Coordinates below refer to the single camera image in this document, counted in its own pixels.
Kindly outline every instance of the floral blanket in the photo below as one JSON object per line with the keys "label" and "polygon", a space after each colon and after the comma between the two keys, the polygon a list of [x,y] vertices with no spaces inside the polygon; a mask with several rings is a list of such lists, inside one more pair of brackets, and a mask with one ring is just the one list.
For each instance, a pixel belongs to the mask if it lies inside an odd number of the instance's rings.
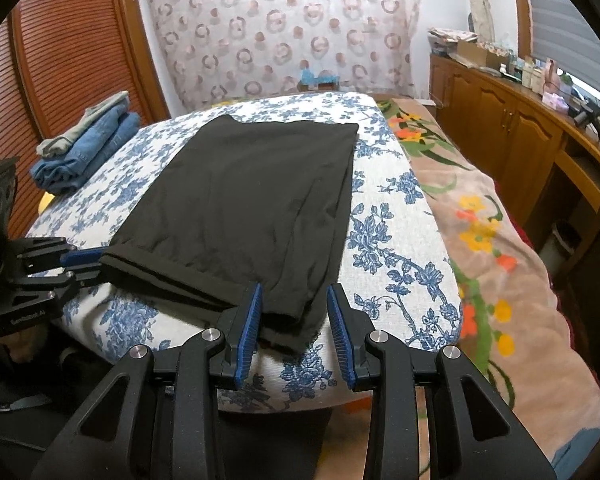
{"label": "floral blanket", "polygon": [[[600,428],[600,388],[571,349],[546,269],[520,239],[493,180],[462,157],[423,106],[413,100],[378,105],[445,242],[462,298],[459,346],[551,460],[581,430]],[[426,442],[424,396],[418,400]],[[366,400],[335,410],[317,479],[362,478],[369,416]],[[428,478],[426,446],[420,463],[421,478]]]}

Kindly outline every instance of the wooden desk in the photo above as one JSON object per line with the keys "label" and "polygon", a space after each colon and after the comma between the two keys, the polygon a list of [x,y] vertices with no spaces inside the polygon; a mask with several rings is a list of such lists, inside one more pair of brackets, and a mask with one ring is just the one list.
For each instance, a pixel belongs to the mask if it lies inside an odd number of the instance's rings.
{"label": "wooden desk", "polygon": [[592,209],[567,272],[600,230],[600,150],[573,120],[523,86],[431,56],[438,122],[462,154],[500,186],[507,211],[539,249],[582,197]]}

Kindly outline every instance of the cable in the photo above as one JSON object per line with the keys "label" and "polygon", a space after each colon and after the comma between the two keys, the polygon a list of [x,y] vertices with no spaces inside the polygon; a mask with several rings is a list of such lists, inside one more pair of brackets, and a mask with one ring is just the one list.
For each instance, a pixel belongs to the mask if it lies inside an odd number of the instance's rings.
{"label": "cable", "polygon": [[14,438],[10,438],[8,436],[0,435],[0,442],[7,442],[8,444],[15,444],[16,446],[27,447],[34,451],[39,451],[44,453],[46,451],[45,447],[36,446],[35,444],[28,444],[27,442],[22,442],[21,440],[16,440]]}

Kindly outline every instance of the wooden louvered door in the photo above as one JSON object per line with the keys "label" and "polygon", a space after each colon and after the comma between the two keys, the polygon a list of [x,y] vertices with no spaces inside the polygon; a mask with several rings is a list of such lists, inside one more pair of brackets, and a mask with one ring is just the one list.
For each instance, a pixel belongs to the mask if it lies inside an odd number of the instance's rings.
{"label": "wooden louvered door", "polygon": [[24,236],[38,211],[42,192],[29,176],[40,142],[31,121],[26,100],[20,91],[20,79],[11,56],[8,20],[0,25],[0,160],[19,156],[17,165],[18,193],[9,223],[9,236]]}
{"label": "wooden louvered door", "polygon": [[128,90],[142,124],[154,122],[138,81],[118,0],[21,0],[16,19],[32,108],[45,137],[87,106]]}

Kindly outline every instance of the window blind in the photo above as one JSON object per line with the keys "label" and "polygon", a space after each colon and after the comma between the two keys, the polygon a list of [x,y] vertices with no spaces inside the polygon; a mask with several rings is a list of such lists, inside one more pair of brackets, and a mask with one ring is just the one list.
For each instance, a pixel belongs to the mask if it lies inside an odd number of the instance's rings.
{"label": "window blind", "polygon": [[600,40],[570,0],[531,0],[534,57],[600,91]]}

